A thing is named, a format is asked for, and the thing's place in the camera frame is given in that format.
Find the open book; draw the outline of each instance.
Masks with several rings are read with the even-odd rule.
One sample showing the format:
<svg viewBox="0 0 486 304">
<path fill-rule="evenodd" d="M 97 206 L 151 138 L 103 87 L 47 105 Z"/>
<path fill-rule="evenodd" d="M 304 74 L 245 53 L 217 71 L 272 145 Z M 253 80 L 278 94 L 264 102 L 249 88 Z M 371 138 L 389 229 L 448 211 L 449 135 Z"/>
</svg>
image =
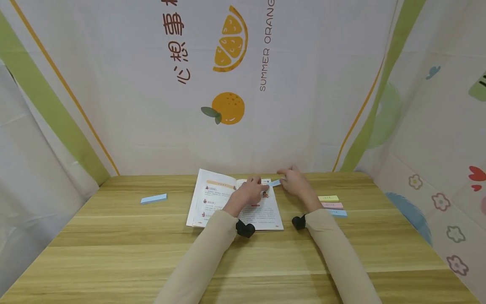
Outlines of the open book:
<svg viewBox="0 0 486 304">
<path fill-rule="evenodd" d="M 216 210 L 222 209 L 231 194 L 245 181 L 245 179 L 236 180 L 227 175 L 199 169 L 186 225 L 206 227 L 211 215 Z M 269 182 L 270 179 L 261 180 L 264 185 Z M 255 230 L 283 230 L 272 187 L 262 192 L 259 203 L 245 206 L 238 218 L 245 224 L 253 224 Z"/>
</svg>

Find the red heart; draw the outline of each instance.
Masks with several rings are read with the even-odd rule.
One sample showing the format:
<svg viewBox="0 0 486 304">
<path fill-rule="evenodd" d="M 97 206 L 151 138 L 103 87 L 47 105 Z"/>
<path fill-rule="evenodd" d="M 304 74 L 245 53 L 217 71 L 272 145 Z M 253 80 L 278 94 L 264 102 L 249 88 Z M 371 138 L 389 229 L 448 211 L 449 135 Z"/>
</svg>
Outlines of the red heart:
<svg viewBox="0 0 486 304">
<path fill-rule="evenodd" d="M 469 170 L 473 174 L 469 175 L 469 178 L 473 181 L 485 181 L 486 180 L 486 173 L 483 170 L 479 169 L 478 167 L 470 166 Z"/>
</svg>

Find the fabric wall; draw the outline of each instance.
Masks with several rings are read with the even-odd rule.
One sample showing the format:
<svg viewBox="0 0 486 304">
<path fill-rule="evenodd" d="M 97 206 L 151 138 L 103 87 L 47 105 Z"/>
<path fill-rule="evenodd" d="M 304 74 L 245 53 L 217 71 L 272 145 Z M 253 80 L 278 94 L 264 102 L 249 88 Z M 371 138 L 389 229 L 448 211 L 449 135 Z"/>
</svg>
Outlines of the fabric wall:
<svg viewBox="0 0 486 304">
<path fill-rule="evenodd" d="M 0 63 L 0 295 L 84 203 Z"/>
<path fill-rule="evenodd" d="M 358 169 L 486 303 L 485 16 L 484 1 L 425 2 Z"/>
<path fill-rule="evenodd" d="M 485 7 L 0 0 L 0 59 L 78 198 L 114 175 L 365 171 L 486 301 Z"/>
</svg>

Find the wooden desk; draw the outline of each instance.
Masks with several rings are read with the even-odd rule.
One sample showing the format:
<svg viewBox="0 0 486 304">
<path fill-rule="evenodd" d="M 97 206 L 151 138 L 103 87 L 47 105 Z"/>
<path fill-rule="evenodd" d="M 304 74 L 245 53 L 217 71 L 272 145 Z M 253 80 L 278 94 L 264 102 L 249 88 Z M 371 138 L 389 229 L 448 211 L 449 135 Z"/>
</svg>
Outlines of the wooden desk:
<svg viewBox="0 0 486 304">
<path fill-rule="evenodd" d="M 348 218 L 337 222 L 383 303 L 478 303 L 367 175 L 308 178 L 318 195 L 343 202 Z M 195 182 L 196 176 L 112 178 L 0 303 L 152 303 L 201 231 L 185 226 Z M 167 201 L 140 205 L 142 197 L 165 192 Z M 291 224 L 303 210 L 281 186 L 275 193 L 285 230 L 237 237 L 201 303 L 340 303 L 308 231 Z"/>
</svg>

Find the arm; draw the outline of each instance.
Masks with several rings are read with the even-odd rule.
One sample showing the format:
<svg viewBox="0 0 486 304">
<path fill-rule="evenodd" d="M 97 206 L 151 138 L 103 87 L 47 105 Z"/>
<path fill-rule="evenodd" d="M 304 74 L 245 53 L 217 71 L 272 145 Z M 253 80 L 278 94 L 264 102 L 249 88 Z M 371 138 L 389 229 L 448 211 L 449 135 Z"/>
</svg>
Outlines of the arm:
<svg viewBox="0 0 486 304">
<path fill-rule="evenodd" d="M 277 171 L 285 174 L 280 182 L 291 194 L 297 195 L 309 213 L 306 228 L 322 252 L 332 279 L 344 304 L 380 304 L 376 290 L 356 252 L 332 215 L 321 205 L 309 182 L 296 166 Z"/>
<path fill-rule="evenodd" d="M 184 255 L 159 292 L 155 304 L 197 304 L 203 296 L 224 252 L 236 237 L 236 223 L 243 207 L 258 203 L 260 177 L 249 177 L 229 198 L 223 210 L 216 211 Z"/>
<path fill-rule="evenodd" d="M 159 292 L 156 304 L 198 303 L 223 253 L 236 237 L 237 218 L 216 211 Z"/>
</svg>

